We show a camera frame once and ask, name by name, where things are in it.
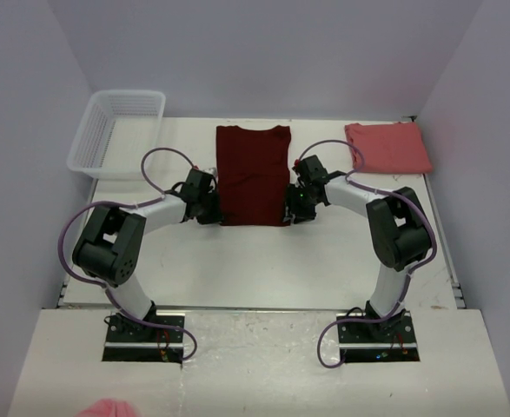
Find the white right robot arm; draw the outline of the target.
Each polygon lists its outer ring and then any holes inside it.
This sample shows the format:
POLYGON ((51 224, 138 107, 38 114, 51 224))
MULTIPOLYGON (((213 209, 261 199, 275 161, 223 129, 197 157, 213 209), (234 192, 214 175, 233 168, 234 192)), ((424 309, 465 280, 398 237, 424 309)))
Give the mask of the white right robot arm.
POLYGON ((329 173, 317 156, 295 163, 297 182, 287 187, 285 222, 313 221, 316 206, 337 206, 365 217, 380 261, 377 282, 361 322, 381 323, 398 315, 414 271, 433 260, 437 242, 414 190, 377 189, 341 171, 329 173))

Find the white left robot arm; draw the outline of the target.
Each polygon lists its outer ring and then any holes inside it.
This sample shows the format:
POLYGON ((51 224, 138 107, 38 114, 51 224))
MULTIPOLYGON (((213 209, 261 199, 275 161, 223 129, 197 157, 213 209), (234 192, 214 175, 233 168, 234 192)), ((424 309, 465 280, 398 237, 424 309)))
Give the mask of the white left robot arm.
POLYGON ((153 202, 99 202, 76 242, 72 262, 100 285, 121 315, 144 325, 156 308, 135 274, 142 240, 149 233, 190 220, 222 221, 217 180, 210 171, 192 168, 185 181, 153 202))

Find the dark red t shirt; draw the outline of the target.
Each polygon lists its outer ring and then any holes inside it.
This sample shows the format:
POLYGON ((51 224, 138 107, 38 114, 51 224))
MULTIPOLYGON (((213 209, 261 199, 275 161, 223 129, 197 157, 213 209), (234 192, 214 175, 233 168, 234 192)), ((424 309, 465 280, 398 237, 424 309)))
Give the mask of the dark red t shirt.
POLYGON ((284 227, 290 127, 218 126, 216 169, 224 226, 284 227))

